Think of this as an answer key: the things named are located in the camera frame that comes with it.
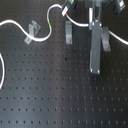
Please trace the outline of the long metal gripper finger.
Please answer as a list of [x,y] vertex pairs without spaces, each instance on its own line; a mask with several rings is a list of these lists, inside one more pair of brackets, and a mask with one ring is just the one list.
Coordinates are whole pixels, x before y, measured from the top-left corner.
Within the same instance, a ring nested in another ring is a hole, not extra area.
[[100,73],[100,48],[101,48],[101,26],[100,22],[94,18],[94,9],[89,9],[89,29],[91,30],[90,49],[90,72]]

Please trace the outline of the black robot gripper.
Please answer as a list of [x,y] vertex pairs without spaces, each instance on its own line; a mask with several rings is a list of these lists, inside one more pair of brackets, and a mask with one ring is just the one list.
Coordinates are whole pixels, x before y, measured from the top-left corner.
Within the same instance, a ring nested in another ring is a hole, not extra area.
[[104,10],[109,8],[109,0],[84,0],[86,8],[101,7]]

